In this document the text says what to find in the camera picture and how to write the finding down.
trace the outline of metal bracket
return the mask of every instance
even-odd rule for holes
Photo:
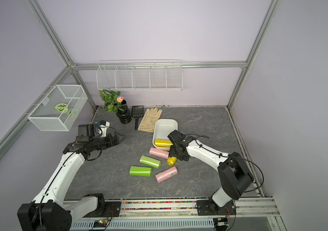
[[[84,217],[119,217],[121,204],[120,201],[106,201],[104,208],[97,208]]]
[[[229,201],[221,208],[216,210],[212,209],[213,205],[210,200],[198,200],[196,201],[197,215],[199,216],[209,216],[209,215],[230,215],[236,214],[236,207],[233,200]]]

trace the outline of aluminum frame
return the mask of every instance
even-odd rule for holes
[[[161,219],[212,219],[218,217],[224,217],[224,215],[209,215],[209,216],[199,216],[197,214],[197,209],[195,209],[197,200],[208,200],[207,198],[171,198],[171,199],[126,199],[126,200],[106,200],[106,203],[111,201],[122,202],[119,212],[119,217],[114,217],[115,222],[119,221],[159,221]],[[64,201],[63,207],[66,207],[72,203],[74,200]],[[277,206],[271,197],[264,198],[240,198],[235,201],[236,203],[236,217],[267,217],[271,229],[273,231],[285,231],[285,229],[279,229],[281,224],[283,224],[281,215],[277,209]],[[145,210],[146,208],[155,208],[154,210]],[[105,217],[84,217],[78,222],[90,223],[94,220],[106,219]]]
[[[31,8],[32,12],[34,13],[34,15],[37,18],[37,21],[41,24],[41,26],[43,27],[43,29],[45,30],[47,36],[49,37],[49,39],[51,40],[51,43],[53,44],[53,46],[55,47],[57,53],[59,54],[61,60],[64,62],[65,66],[68,67],[71,70],[71,75],[73,77],[73,79],[76,81],[76,83],[78,85],[82,85],[83,89],[86,92],[87,98],[88,98],[88,102],[91,105],[91,107],[93,108],[93,110],[96,110],[96,104],[94,103],[91,94],[88,92],[85,83],[83,82],[82,78],[79,76],[78,72],[74,71],[71,68],[71,65],[74,64],[72,59],[70,58],[69,54],[67,53],[67,51],[65,50],[63,44],[61,43],[60,39],[58,38],[58,35],[56,34],[56,32],[54,31],[54,29],[52,28],[49,20],[47,19],[45,13],[42,11],[39,3],[37,2],[37,0],[26,0],[29,7]]]
[[[252,64],[255,60],[255,57],[256,57],[256,55],[258,53],[258,50],[259,50],[259,48],[260,48],[260,46],[263,42],[265,34],[268,31],[269,25],[272,22],[273,16],[276,13],[276,10],[277,10],[277,7],[278,7],[279,3],[280,3],[280,0],[272,0],[270,2],[270,5],[269,5],[268,11],[267,11],[267,13],[264,17],[263,23],[262,23],[262,25],[259,29],[259,32],[256,36],[254,44],[253,44],[253,46],[251,48],[251,51],[249,53],[249,56],[247,57],[247,60],[246,60],[247,65],[242,70],[242,72],[240,74],[240,78],[238,79],[237,84],[235,86],[235,89],[232,92],[231,98],[229,99],[229,102],[228,102],[228,108],[229,109],[232,109],[234,104],[235,104],[238,93],[240,92],[241,87],[242,87],[243,83],[245,82],[245,79],[247,77],[247,74],[249,73],[250,67],[252,66]]]
[[[58,38],[56,32],[52,28],[50,22],[48,21],[47,17],[45,16],[44,12],[42,11],[40,5],[38,4],[37,0],[26,0],[29,7],[31,8],[32,12],[36,16],[37,20],[40,22],[42,27],[44,28],[47,36],[51,40],[52,44],[54,45],[56,51],[58,52],[60,58],[65,64],[65,68],[60,72],[60,74],[55,78],[55,80],[48,86],[45,91],[37,98],[37,100],[34,102],[34,104],[31,105],[31,107],[26,111],[25,114],[21,116],[21,118],[14,124],[14,126],[5,134],[5,136],[0,140],[0,160],[4,156],[4,154],[10,149],[10,147],[14,144],[14,142],[17,140],[17,138],[21,135],[21,133],[24,131],[26,126],[29,124],[29,121],[27,119],[27,114],[30,113],[30,111],[33,110],[35,105],[37,105],[44,97],[44,94],[47,94],[50,91],[50,87],[61,84],[66,76],[68,74],[71,74],[71,76],[74,78],[77,84],[82,85],[87,96],[88,96],[88,102],[90,103],[91,107],[94,110],[94,113],[97,109],[96,104],[93,102],[93,99],[88,92],[81,76],[79,75],[79,70],[95,70],[98,68],[98,64],[74,64],[70,56],[68,55],[67,51],[65,50],[64,46],[62,45],[60,39]],[[242,138],[240,136],[240,133],[238,131],[237,125],[233,120],[231,109],[234,106],[235,100],[237,98],[237,95],[240,91],[240,88],[242,87],[242,84],[244,83],[247,74],[249,72],[249,69],[256,57],[257,51],[260,48],[260,45],[263,41],[263,38],[268,30],[268,27],[271,23],[271,20],[274,16],[274,13],[277,9],[277,6],[279,4],[279,0],[271,0],[270,6],[268,8],[267,14],[264,17],[263,23],[259,29],[258,35],[255,39],[255,42],[252,46],[252,49],[250,50],[250,53],[248,55],[248,58],[246,61],[214,61],[214,62],[182,62],[183,68],[224,68],[224,67],[239,67],[242,68],[242,72],[240,74],[239,80],[233,90],[233,93],[231,95],[230,101],[228,103],[228,115],[231,119],[233,128],[235,130],[237,139],[239,141],[242,154],[246,159],[250,159],[247,150],[245,149],[245,146],[243,144]],[[256,178],[256,183],[260,185],[260,179],[258,179],[258,176],[255,172],[255,168],[253,166],[249,166],[250,169],[252,169],[253,174]],[[261,188],[260,193],[262,196],[265,196],[265,191],[263,188]],[[260,200],[272,200],[271,198],[257,198],[258,201]],[[245,208],[242,212],[240,211],[240,208],[238,209],[238,212],[240,214],[237,214],[237,216],[246,216],[249,213],[249,211],[254,211],[255,208],[251,206],[246,206],[249,208]],[[271,228],[273,230],[286,230],[284,227],[284,224],[282,222],[282,219],[278,213],[277,207],[274,208],[273,211],[276,211],[276,214],[273,216],[268,216],[269,222],[271,224]]]
[[[114,62],[108,63],[109,66],[155,66],[155,65],[182,65],[182,68],[218,68],[218,67],[240,67],[247,65],[246,61],[214,61],[214,62]],[[74,64],[71,68],[75,71],[97,70],[98,63]]]
[[[18,137],[22,134],[27,125],[30,123],[27,118],[28,114],[36,108],[36,106],[44,99],[45,95],[48,94],[55,85],[63,83],[68,74],[69,67],[64,67],[64,69],[59,73],[59,75],[51,82],[50,86],[48,86],[42,92],[42,94],[14,124],[14,126],[11,127],[10,130],[5,134],[5,136],[2,137],[2,139],[0,140],[0,160],[10,149],[10,147],[15,143]]]

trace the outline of black pot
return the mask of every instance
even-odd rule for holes
[[[120,122],[124,123],[124,124],[131,122],[131,120],[132,120],[131,111],[128,109],[127,102],[125,100],[122,101],[121,109],[123,109],[123,110],[118,109],[118,112],[116,113]]]

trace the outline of gray marble surface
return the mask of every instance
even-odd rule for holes
[[[224,107],[161,108],[161,119],[175,119],[178,131],[207,135],[210,139],[200,138],[204,144],[223,152],[240,153],[235,133]],[[150,155],[153,133],[134,130],[134,120],[128,124],[120,123],[115,113],[99,108],[95,121],[110,122],[125,140],[112,148],[104,150],[100,158],[85,161],[75,175],[66,194],[66,200],[81,199],[89,193],[103,193],[106,199],[122,198],[160,198],[160,197],[209,197],[220,186],[219,175],[215,169],[191,157],[188,162],[177,160],[178,174],[157,183],[155,175],[170,168],[166,160]],[[95,158],[98,152],[91,153]],[[162,161],[159,169],[152,168],[151,177],[131,176],[131,166],[144,166],[139,162],[142,155]],[[256,192],[243,196],[254,197]]]

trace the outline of black cable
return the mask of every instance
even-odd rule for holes
[[[42,201],[44,200],[44,198],[45,198],[45,196],[46,196],[46,193],[47,193],[47,191],[50,189],[50,186],[51,186],[52,183],[54,182],[56,176],[59,174],[60,170],[64,167],[64,164],[65,164],[66,161],[69,159],[69,157],[66,158],[66,160],[64,161],[64,163],[62,164],[62,166],[60,167],[60,169],[58,170],[58,172],[56,173],[56,175],[55,175],[54,178],[52,179],[51,183],[49,184],[49,186],[48,186],[47,189],[46,189],[45,195],[42,197],[42,199],[41,199],[41,201],[40,201],[40,205],[38,206],[39,209],[40,209],[40,225],[41,225],[41,231],[43,231],[43,228],[42,228],[42,221],[41,221],[41,203],[42,203]]]
[[[107,128],[112,128],[112,129],[114,129],[114,131],[115,131],[115,134],[114,134],[114,136],[116,136],[116,135],[117,135],[117,131],[116,131],[116,129],[115,129],[114,127],[107,127]]]
[[[98,126],[96,123],[93,124],[93,131],[94,131],[95,133],[97,133],[97,135],[94,136],[93,139],[97,139],[97,138],[100,138],[100,137],[102,136],[102,129],[101,129],[101,127]]]
[[[93,160],[96,160],[97,158],[99,158],[100,156],[101,156],[101,153],[102,153],[102,149],[100,149],[100,153],[99,153],[99,155],[96,157],[96,158],[93,158],[93,159],[88,159],[88,157],[90,157],[90,155],[88,155],[88,157],[87,157],[87,161],[93,161]]]
[[[110,211],[111,211],[111,213],[112,213],[112,217],[110,218],[109,223],[108,223],[108,225],[105,227],[104,230],[106,230],[107,227],[110,225],[110,223],[112,222],[113,216],[114,216],[114,212],[113,212],[112,210],[110,210]]]
[[[215,152],[213,152],[213,151],[211,151],[211,150],[208,150],[207,148],[203,147],[202,144],[199,144],[199,143],[197,142],[197,138],[198,138],[198,137],[196,137],[196,140],[195,140],[195,141],[196,141],[196,144],[197,144],[200,148],[203,148],[203,149],[205,149],[205,150],[207,150],[207,151],[209,151],[209,152],[211,152],[211,153],[213,153],[213,154],[219,156],[219,158],[220,158],[220,157],[227,157],[227,158],[237,158],[237,159],[246,160],[247,162],[249,162],[249,163],[251,163],[251,164],[254,164],[254,165],[259,169],[259,171],[260,171],[260,173],[261,173],[261,177],[262,177],[262,179],[263,179],[263,180],[261,181],[260,186],[257,187],[257,188],[255,188],[255,189],[253,189],[253,190],[245,191],[244,193],[248,193],[248,192],[255,191],[255,190],[257,190],[257,189],[259,189],[259,188],[261,188],[261,187],[263,186],[263,184],[264,184],[264,174],[263,174],[263,172],[261,171],[261,169],[259,168],[259,166],[258,166],[257,164],[255,164],[254,162],[252,162],[252,161],[250,161],[250,160],[248,160],[248,159],[244,159],[244,158],[241,158],[241,157],[234,157],[234,156],[223,156],[222,153],[215,153]]]
[[[197,136],[197,138],[200,136],[200,135],[197,135],[197,134],[191,134],[190,133],[190,134],[185,135],[185,137],[188,136],[188,135],[195,135],[195,136]]]
[[[227,227],[227,229],[226,229],[227,231],[231,230],[231,228],[233,228],[233,226],[235,225],[236,214],[237,214],[237,212],[235,213],[235,219],[233,220],[231,227],[230,227],[229,229],[228,229],[228,227]]]

